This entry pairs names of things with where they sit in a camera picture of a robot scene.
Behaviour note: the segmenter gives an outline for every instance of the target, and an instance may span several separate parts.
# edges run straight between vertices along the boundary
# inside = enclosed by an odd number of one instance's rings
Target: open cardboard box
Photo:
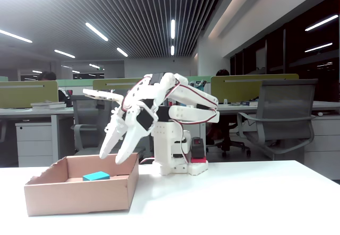
[[[116,165],[116,154],[67,156],[24,186],[27,213],[34,215],[127,210],[138,181],[138,154]],[[83,181],[103,171],[110,180]]]

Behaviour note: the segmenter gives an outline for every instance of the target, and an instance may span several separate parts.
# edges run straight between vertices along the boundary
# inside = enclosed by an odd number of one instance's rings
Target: white table surface
[[[129,211],[27,217],[23,186],[44,169],[0,169],[4,234],[340,234],[340,185],[296,161],[210,163],[197,177],[140,166]]]
[[[60,109],[0,109],[1,116],[39,116],[39,115],[62,115],[73,114],[73,108]]]
[[[329,102],[329,101],[314,101],[313,110],[327,110],[340,108],[340,102]],[[251,112],[256,113],[257,106],[235,106],[227,104],[219,104],[218,111],[221,113],[238,113],[238,112]]]

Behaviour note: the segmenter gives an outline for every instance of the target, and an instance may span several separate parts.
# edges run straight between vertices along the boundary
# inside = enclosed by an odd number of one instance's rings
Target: person
[[[54,72],[42,72],[38,76],[39,81],[50,81],[57,80],[57,76]],[[58,88],[58,98],[59,101],[65,102],[67,107],[72,107],[72,101],[70,96],[66,93],[66,91],[62,88]]]
[[[230,76],[230,73],[226,69],[220,69],[216,76]],[[228,129],[226,125],[229,124],[229,120],[227,116],[219,116],[219,122],[216,124],[211,125],[211,129],[209,130],[208,134],[206,135],[206,144],[207,145],[214,145],[215,141],[213,137],[220,138],[224,133],[224,130]]]

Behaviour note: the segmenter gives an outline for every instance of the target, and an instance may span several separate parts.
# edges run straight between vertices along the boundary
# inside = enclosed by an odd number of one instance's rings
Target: teal block
[[[103,180],[103,179],[110,179],[110,175],[105,172],[98,171],[98,172],[83,176],[83,181],[93,181],[93,180]]]

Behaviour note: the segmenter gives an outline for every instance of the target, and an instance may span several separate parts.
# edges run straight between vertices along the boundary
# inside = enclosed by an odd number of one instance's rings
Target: gray mesh chair
[[[311,120],[315,118],[311,112],[317,81],[263,81],[256,118],[245,113],[237,114],[240,136],[265,153],[272,153],[273,159],[277,154],[301,149],[311,143],[314,139]],[[257,131],[244,132],[242,117],[255,121]]]
[[[110,120],[110,101],[88,98],[84,95],[72,95],[74,110],[73,126],[76,155],[99,154],[105,138],[104,129]]]

